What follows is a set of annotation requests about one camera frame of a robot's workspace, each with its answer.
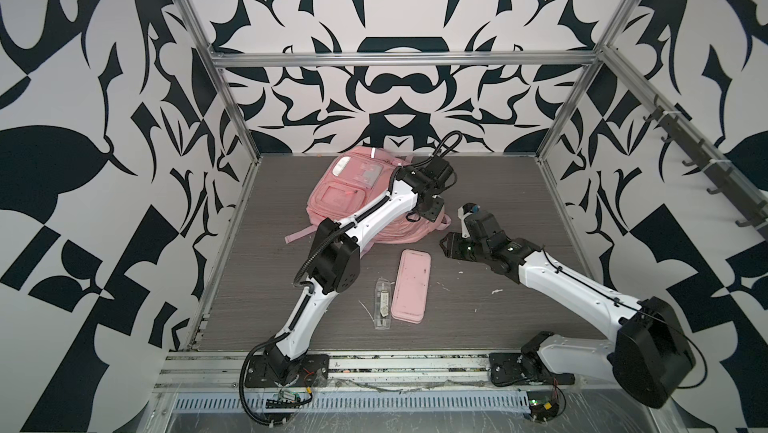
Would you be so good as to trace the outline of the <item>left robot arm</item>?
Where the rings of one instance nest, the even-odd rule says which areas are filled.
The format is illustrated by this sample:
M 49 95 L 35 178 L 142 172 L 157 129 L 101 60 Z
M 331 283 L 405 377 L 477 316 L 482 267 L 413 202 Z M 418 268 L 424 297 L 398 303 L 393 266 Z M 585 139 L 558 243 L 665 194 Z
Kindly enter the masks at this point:
M 292 381 L 321 319 L 338 294 L 358 278 L 363 251 L 375 237 L 400 218 L 408 224 L 423 220 L 440 223 L 444 216 L 442 194 L 453 186 L 449 180 L 457 178 L 445 156 L 462 138 L 458 130 L 448 133 L 427 159 L 396 166 L 384 191 L 371 203 L 343 219 L 326 218 L 319 224 L 311 251 L 293 280 L 293 285 L 302 289 L 296 306 L 274 337 L 249 351 L 242 374 L 255 365 L 256 353 L 261 352 L 280 384 Z

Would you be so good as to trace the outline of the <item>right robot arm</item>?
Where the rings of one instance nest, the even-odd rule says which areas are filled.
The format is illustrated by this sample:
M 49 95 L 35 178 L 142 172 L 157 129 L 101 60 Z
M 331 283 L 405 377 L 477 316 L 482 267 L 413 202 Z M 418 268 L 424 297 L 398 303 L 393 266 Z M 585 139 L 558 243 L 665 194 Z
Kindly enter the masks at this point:
M 698 348 L 664 300 L 620 293 L 554 259 L 544 248 L 512 239 L 473 203 L 460 207 L 460 232 L 440 242 L 444 255 L 482 263 L 497 275 L 544 294 L 591 324 L 600 340 L 542 331 L 520 350 L 515 383 L 579 375 L 618 384 L 630 397 L 661 408 L 696 365 Z

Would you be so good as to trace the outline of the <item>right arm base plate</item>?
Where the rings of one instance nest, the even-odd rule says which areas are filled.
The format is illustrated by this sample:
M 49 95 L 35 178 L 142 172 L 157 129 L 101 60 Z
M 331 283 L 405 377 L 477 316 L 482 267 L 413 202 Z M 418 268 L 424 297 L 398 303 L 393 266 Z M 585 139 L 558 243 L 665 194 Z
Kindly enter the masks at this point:
M 565 385 L 576 383 L 571 373 L 552 373 L 536 354 L 491 353 L 490 381 L 496 387 L 518 385 Z

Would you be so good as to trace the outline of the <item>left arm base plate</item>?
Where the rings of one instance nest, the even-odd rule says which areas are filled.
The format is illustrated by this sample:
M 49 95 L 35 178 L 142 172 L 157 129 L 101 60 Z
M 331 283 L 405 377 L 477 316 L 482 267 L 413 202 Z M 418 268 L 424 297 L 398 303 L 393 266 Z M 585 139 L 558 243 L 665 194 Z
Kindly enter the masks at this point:
M 259 354 L 255 355 L 246 366 L 244 386 L 246 388 L 302 386 L 307 376 L 323 382 L 327 378 L 329 366 L 330 356 L 326 354 L 308 354 L 291 361 L 280 354 Z

